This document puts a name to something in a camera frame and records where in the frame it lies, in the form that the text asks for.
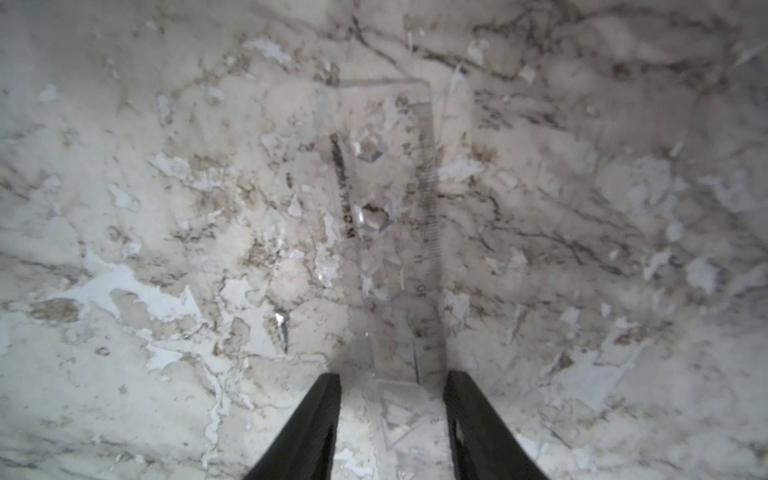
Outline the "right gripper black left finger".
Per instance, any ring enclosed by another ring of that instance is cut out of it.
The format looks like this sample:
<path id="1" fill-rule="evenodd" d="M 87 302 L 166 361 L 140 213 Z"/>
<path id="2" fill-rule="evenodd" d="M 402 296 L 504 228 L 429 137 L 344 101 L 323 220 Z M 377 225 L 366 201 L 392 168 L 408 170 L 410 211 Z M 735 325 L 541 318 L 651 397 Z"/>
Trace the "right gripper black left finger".
<path id="1" fill-rule="evenodd" d="M 332 475 L 341 407 L 340 376 L 313 383 L 245 480 L 327 480 Z"/>

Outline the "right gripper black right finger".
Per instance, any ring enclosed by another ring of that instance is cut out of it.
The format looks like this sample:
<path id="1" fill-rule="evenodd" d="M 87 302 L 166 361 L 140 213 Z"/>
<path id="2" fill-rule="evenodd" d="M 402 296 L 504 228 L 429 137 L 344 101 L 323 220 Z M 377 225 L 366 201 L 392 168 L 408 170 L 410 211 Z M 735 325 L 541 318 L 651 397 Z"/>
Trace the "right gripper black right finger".
<path id="1" fill-rule="evenodd" d="M 547 480 L 468 373 L 448 372 L 443 401 L 457 480 Z"/>

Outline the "clear stencil ruler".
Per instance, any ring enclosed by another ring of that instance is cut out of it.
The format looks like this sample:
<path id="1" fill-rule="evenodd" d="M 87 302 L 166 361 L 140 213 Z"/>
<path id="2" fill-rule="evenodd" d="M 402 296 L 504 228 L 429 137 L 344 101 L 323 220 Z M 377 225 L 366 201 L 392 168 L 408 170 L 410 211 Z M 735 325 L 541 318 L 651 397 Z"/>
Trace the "clear stencil ruler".
<path id="1" fill-rule="evenodd" d="M 351 340 L 334 361 L 363 403 L 382 479 L 448 479 L 446 346 L 432 95 L 418 79 L 342 81 L 317 97 L 338 177 L 339 282 Z"/>

